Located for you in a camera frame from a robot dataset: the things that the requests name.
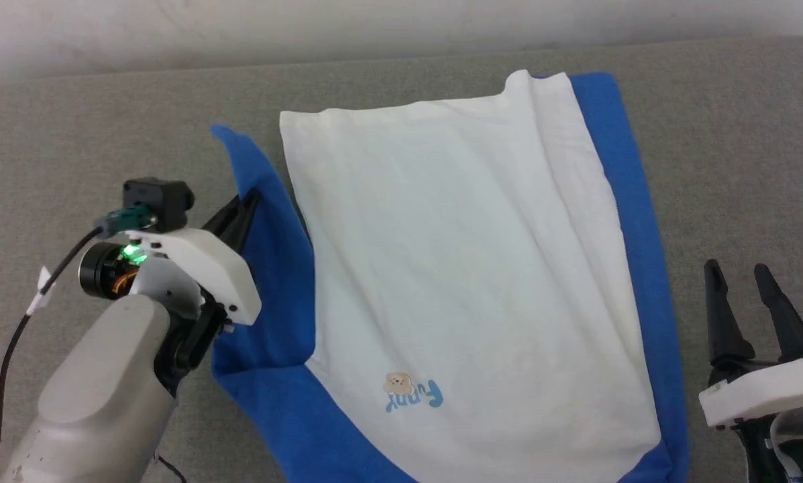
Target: logo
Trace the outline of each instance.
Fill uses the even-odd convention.
[[[404,372],[390,372],[386,375],[383,391],[389,396],[387,413],[399,407],[416,406],[422,402],[423,397],[429,398],[428,405],[431,407],[440,407],[443,403],[443,394],[436,382],[429,380],[426,388],[424,384],[414,384],[413,379]]]

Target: gray tablecloth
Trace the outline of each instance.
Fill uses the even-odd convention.
[[[715,40],[465,58],[107,74],[0,87],[0,362],[34,293],[123,180],[180,178],[195,190],[193,224],[232,193],[211,123],[247,132],[287,170],[280,110],[383,107],[499,92],[508,73],[615,74],[637,137],[678,319],[692,481],[744,478],[735,435],[705,427],[696,402],[708,376],[702,263],[717,257],[731,302],[760,355],[775,354],[751,269],[768,264],[803,317],[803,38]],[[19,343],[9,373],[3,456],[37,396],[106,303],[72,270]],[[211,381],[184,382],[162,453],[190,481],[278,481],[260,435]],[[150,468],[147,481],[175,481]]]

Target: blue cloth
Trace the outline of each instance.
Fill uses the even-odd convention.
[[[619,88],[609,74],[571,77],[619,210],[661,443],[624,483],[687,480],[687,422],[667,270],[643,166]],[[281,181],[248,137],[214,126],[237,189],[261,203],[243,257],[264,306],[254,326],[214,343],[212,372],[260,429],[288,480],[411,481],[362,436],[303,365],[315,349],[312,247]]]

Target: bear face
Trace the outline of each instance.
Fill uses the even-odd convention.
[[[413,395],[416,387],[413,386],[413,379],[404,372],[390,372],[386,375],[386,382],[383,383],[383,391],[387,394]]]

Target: white cloth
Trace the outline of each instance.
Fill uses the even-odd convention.
[[[306,364],[390,461],[423,482],[612,482],[659,443],[615,201],[565,74],[280,125],[315,247]]]

